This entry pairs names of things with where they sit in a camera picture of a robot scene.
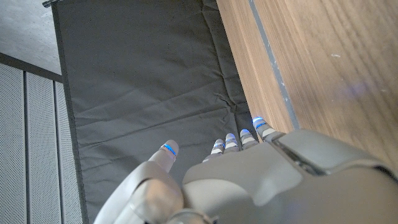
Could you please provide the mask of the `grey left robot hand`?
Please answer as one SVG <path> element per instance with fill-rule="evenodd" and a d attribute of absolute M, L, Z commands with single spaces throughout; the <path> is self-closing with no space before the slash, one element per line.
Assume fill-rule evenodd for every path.
<path fill-rule="evenodd" d="M 181 184 L 169 140 L 116 188 L 96 223 L 396 223 L 397 172 L 367 152 L 261 117 L 215 141 Z"/>

